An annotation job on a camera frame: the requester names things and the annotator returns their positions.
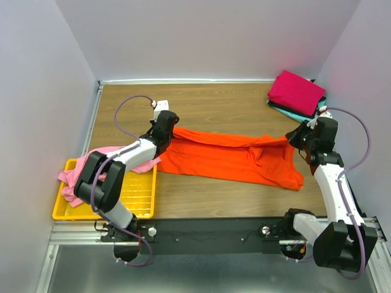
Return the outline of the aluminium frame rail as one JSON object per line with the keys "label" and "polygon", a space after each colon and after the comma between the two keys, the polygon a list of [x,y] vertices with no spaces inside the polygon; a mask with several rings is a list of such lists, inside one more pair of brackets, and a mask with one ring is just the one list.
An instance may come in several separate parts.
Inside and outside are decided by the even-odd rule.
{"label": "aluminium frame rail", "polygon": [[[382,232],[381,226],[377,217],[368,217],[364,218],[366,226],[372,227],[376,230],[377,233],[377,241],[385,242],[386,239]],[[76,221],[76,222],[55,222],[51,236],[49,239],[50,245],[95,245],[95,244],[136,244],[130,241],[121,241],[121,239],[115,238],[115,236],[107,236],[107,232],[101,231],[103,230],[104,221],[98,220],[96,229],[94,227],[95,221]],[[257,231],[258,228],[254,228],[255,231],[247,231],[244,230],[239,231],[239,236],[237,236],[239,242],[249,241],[251,236],[260,236]],[[184,239],[185,236],[178,236],[179,234],[170,234],[169,237],[174,238],[174,243],[179,242]],[[305,240],[303,237],[298,239],[289,239],[289,240],[280,240],[280,245],[290,245],[290,244],[304,244]]]}

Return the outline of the orange t shirt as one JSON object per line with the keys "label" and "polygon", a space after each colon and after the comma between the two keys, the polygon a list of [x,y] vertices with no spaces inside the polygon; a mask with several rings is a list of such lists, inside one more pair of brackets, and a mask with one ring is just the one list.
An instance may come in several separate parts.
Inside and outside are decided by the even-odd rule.
{"label": "orange t shirt", "polygon": [[293,162],[285,137],[238,136],[176,127],[174,139],[157,169],[175,175],[262,184],[300,190],[303,176]]}

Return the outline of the folded magenta t shirt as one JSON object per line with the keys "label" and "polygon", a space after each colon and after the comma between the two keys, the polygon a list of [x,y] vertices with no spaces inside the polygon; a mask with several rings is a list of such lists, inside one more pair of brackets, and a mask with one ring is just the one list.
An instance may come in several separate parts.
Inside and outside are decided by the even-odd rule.
{"label": "folded magenta t shirt", "polygon": [[283,70],[268,92],[268,103],[278,109],[310,118],[315,116],[318,103],[325,93],[324,88],[312,81]]}

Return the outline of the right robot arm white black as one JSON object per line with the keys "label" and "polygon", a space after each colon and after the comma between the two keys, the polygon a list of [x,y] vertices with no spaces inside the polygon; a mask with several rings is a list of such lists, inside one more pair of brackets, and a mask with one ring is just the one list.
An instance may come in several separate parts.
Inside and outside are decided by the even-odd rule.
{"label": "right robot arm white black", "polygon": [[327,225],[322,226],[309,211],[291,208],[280,230],[288,239],[303,236],[313,247],[317,266],[335,269],[354,280],[364,273],[378,235],[374,228],[366,226],[356,208],[346,179],[347,169],[334,151],[337,130],[336,120],[319,116],[286,135],[291,146],[306,154],[326,206]]}

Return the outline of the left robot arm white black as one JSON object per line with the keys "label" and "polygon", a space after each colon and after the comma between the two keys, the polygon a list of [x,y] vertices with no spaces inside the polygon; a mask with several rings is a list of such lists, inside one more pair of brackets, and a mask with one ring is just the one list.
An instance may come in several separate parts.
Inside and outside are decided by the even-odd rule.
{"label": "left robot arm white black", "polygon": [[131,240],[137,230],[137,217],[120,201],[125,174],[163,154],[174,138],[178,121],[174,112],[163,110],[136,142],[108,154],[94,151],[87,157],[74,195],[110,222],[122,241]]}

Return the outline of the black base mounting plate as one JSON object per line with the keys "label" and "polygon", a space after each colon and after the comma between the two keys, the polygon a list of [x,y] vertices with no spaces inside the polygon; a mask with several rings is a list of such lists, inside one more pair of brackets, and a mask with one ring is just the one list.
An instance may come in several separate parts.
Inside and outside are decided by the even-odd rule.
{"label": "black base mounting plate", "polygon": [[312,261],[310,244],[277,229],[279,217],[139,220],[132,235],[105,223],[100,240],[113,244],[114,256],[132,262],[139,255],[277,254]]}

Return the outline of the yellow plastic tray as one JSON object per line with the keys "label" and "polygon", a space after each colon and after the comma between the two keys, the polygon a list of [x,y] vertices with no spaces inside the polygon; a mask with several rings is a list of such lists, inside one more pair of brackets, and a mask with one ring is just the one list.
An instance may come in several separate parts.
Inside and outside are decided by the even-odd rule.
{"label": "yellow plastic tray", "polygon": [[[138,219],[150,219],[154,214],[156,192],[157,167],[153,167],[146,173],[137,174],[128,172],[125,174],[120,201],[127,210],[136,215]],[[67,183],[61,182],[54,204],[52,218],[54,220],[99,220],[101,217],[94,214],[90,205],[82,203],[76,207],[61,194]]]}

